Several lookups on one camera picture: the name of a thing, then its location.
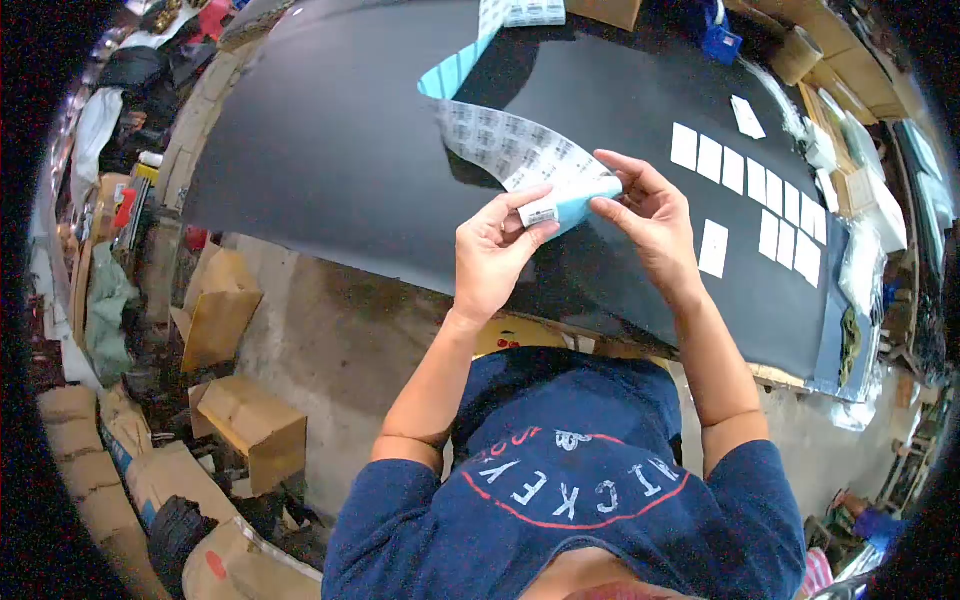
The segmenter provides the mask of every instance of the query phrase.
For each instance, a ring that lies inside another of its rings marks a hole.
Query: right hand
[[[590,208],[623,229],[667,303],[678,312],[705,293],[693,249],[693,226],[686,196],[650,163],[609,150],[593,153],[623,183],[620,202],[590,200]]]

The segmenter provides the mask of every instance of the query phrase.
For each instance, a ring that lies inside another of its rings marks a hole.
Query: black mat
[[[187,222],[452,293],[454,230],[500,188],[445,150],[416,83],[475,39],[476,6],[299,2],[303,10],[280,21],[227,99],[187,196]],[[737,131],[731,94],[753,104],[765,139]],[[564,28],[501,32],[457,100],[653,163],[690,199],[698,254],[705,219],[730,230],[724,278],[704,280],[744,356],[813,374],[825,286],[757,251],[760,204],[669,161],[677,121],[816,198],[754,76],[667,32],[627,34],[574,17]],[[534,263],[511,308],[676,343],[672,316],[607,224],[587,221]]]

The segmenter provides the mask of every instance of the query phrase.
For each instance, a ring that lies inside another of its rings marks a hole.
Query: white card
[[[793,269],[793,241],[795,230],[786,221],[780,221],[780,240],[777,243],[777,262]]]
[[[817,217],[814,215],[817,203],[810,200],[806,194],[803,198],[800,202],[800,228],[806,231],[807,235],[813,235],[817,230]]]
[[[805,233],[797,231],[797,255],[794,257],[794,268],[813,287],[820,284],[820,256],[820,247],[811,242]]]
[[[827,212],[817,203],[813,203],[813,237],[827,245]]]
[[[697,170],[697,133],[680,123],[673,124],[673,148],[670,160],[690,171]]]
[[[800,190],[789,181],[783,182],[783,216],[794,226],[800,226]]]
[[[777,237],[780,235],[780,219],[769,210],[763,210],[760,221],[760,253],[770,260],[777,260]]]
[[[767,169],[752,158],[747,158],[747,195],[767,204]]]
[[[700,136],[700,159],[697,161],[697,173],[720,182],[720,161],[723,160],[723,146],[705,135]]]
[[[743,156],[730,148],[723,149],[723,184],[743,195]]]
[[[767,208],[783,216],[783,180],[767,169]]]
[[[744,135],[749,135],[753,139],[766,137],[759,120],[756,118],[754,108],[750,103],[739,96],[731,96],[730,103],[733,105],[733,116],[736,117],[736,126]]]
[[[704,239],[700,245],[700,270],[723,278],[723,264],[727,259],[727,238],[730,232],[710,219],[704,222]]]

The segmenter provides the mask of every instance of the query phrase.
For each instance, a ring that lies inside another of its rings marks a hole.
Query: fabric
[[[800,591],[809,597],[831,585],[833,585],[833,571],[830,570],[827,555],[821,548],[810,548],[806,551],[806,573]]]
[[[804,532],[769,442],[702,481],[673,464],[680,404],[651,363],[560,348],[474,361],[440,484],[367,465],[333,532],[324,598],[516,598],[567,550],[598,546],[641,581],[707,598],[791,598]]]
[[[867,507],[856,518],[856,523],[853,524],[853,534],[863,538],[871,546],[885,554],[892,549],[897,538],[906,531],[908,522],[895,519],[874,507]]]

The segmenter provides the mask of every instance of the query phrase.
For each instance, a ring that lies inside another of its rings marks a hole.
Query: cardboard
[[[262,298],[243,256],[207,241],[183,308],[170,307],[183,339],[181,369],[191,372],[232,359]]]
[[[804,81],[825,88],[861,123],[873,125],[879,118],[907,116],[886,70],[847,23],[822,0],[746,0],[746,3],[768,15],[800,25],[810,34],[823,50],[824,59]],[[859,104],[865,109],[856,110],[846,103]]]
[[[96,395],[82,386],[38,399],[60,476],[94,543],[134,598],[170,600],[147,553],[147,538],[120,475],[97,435]]]
[[[143,410],[127,397],[123,384],[100,393],[100,427],[104,443],[124,476],[133,459],[154,449]]]
[[[190,553],[183,568],[186,600],[319,598],[323,574],[260,538],[238,517]]]
[[[170,598],[150,565],[147,537],[123,487],[98,490],[79,509],[90,536],[134,598]]]
[[[63,477],[67,491],[70,492],[70,497],[77,501],[83,501],[95,492],[107,488],[123,491],[120,475],[108,452],[85,454],[61,464],[60,475]]]
[[[183,442],[156,448],[134,459],[127,470],[127,486],[148,528],[156,512],[173,495],[197,502],[202,515],[221,523],[239,515]]]
[[[565,0],[567,12],[602,21],[628,32],[636,26],[643,0]]]
[[[97,418],[97,395],[90,388],[75,385],[50,390],[36,399],[45,423]]]
[[[79,266],[74,269],[75,276],[70,281],[70,326],[77,347],[86,350],[86,291],[90,284],[90,263],[93,260],[93,244],[88,241],[80,246]]]
[[[247,460],[253,495],[305,467],[306,415],[251,379],[234,375],[211,382],[197,411]]]
[[[54,460],[65,463],[94,452],[103,452],[104,445],[97,435],[97,421],[80,419],[62,423],[47,423],[47,440]]]

